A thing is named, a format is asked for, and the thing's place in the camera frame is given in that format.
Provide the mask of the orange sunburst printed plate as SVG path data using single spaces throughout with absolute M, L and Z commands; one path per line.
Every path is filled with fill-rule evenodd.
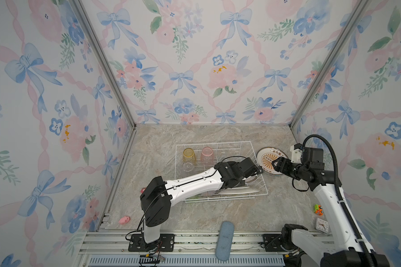
M 273 147 L 261 148 L 256 154 L 258 164 L 263 168 L 264 172 L 272 176 L 282 175 L 282 173 L 276 171 L 272 165 L 272 162 L 280 157 L 288 158 L 282 150 Z

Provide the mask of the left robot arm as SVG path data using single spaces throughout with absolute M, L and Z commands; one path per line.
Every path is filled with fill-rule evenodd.
M 175 204 L 195 195 L 231 189 L 245 179 L 263 173 L 262 167 L 252 159 L 229 161 L 227 157 L 208 170 L 179 180 L 164 181 L 161 176 L 153 178 L 140 196 L 143 211 L 141 235 L 146 244 L 160 238 L 160 225 L 169 218 L 170 209 Z

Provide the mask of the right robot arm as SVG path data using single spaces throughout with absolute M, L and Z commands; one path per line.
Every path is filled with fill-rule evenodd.
M 323 163 L 304 164 L 280 157 L 273 168 L 295 180 L 304 180 L 326 211 L 331 225 L 333 245 L 316 240 L 305 227 L 285 224 L 279 239 L 272 244 L 286 251 L 302 250 L 321 267 L 388 267 L 389 260 L 375 252 L 353 218 L 339 180 L 332 171 L 325 171 Z

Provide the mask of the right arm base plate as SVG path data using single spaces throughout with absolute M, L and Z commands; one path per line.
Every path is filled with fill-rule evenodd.
M 286 249 L 282 246 L 282 234 L 263 234 L 261 248 L 265 252 L 284 252 Z

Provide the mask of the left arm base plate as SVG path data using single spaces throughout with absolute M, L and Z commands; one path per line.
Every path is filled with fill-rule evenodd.
M 158 240 L 146 243 L 142 234 L 132 234 L 129 239 L 129 252 L 173 252 L 175 245 L 174 234 L 160 234 Z

